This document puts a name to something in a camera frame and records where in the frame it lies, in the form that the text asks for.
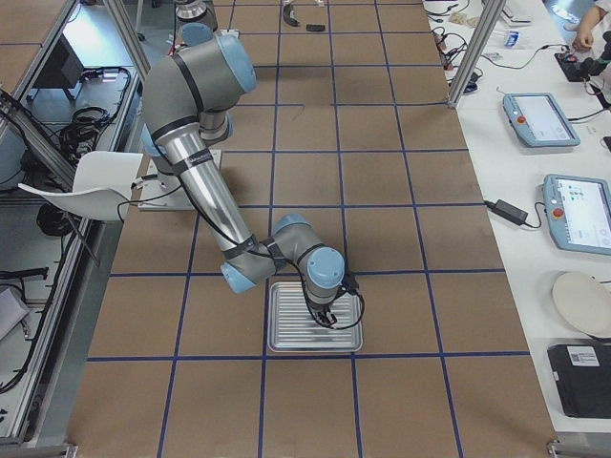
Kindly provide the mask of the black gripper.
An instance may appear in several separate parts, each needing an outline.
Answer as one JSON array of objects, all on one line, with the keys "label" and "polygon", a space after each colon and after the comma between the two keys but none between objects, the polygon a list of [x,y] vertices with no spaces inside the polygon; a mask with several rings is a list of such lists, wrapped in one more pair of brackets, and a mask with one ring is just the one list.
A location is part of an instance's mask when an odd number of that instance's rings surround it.
[{"label": "black gripper", "polygon": [[317,303],[309,296],[305,296],[305,304],[312,319],[321,326],[333,326],[337,319],[331,310],[333,302]]}]

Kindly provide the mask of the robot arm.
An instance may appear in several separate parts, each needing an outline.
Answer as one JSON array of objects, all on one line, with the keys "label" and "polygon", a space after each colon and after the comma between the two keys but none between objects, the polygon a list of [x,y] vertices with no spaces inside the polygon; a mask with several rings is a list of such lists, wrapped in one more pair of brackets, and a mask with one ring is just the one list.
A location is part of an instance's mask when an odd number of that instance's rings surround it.
[{"label": "robot arm", "polygon": [[215,34],[150,69],[143,84],[144,121],[170,174],[211,228],[231,289],[244,292],[292,265],[312,319],[331,328],[337,320],[330,307],[348,290],[342,254],[322,243],[298,214],[281,219],[269,239],[257,240],[209,150],[230,135],[228,110],[255,87],[255,71],[241,41]]}]

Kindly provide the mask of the person hand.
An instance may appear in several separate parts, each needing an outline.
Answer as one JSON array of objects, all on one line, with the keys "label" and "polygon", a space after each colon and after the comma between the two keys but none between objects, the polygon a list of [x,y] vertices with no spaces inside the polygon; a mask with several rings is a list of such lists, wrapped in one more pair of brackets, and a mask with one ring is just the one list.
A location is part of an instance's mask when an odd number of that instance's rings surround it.
[{"label": "person hand", "polygon": [[588,27],[579,27],[576,31],[572,46],[576,52],[588,52],[591,50],[593,42],[592,30]]}]

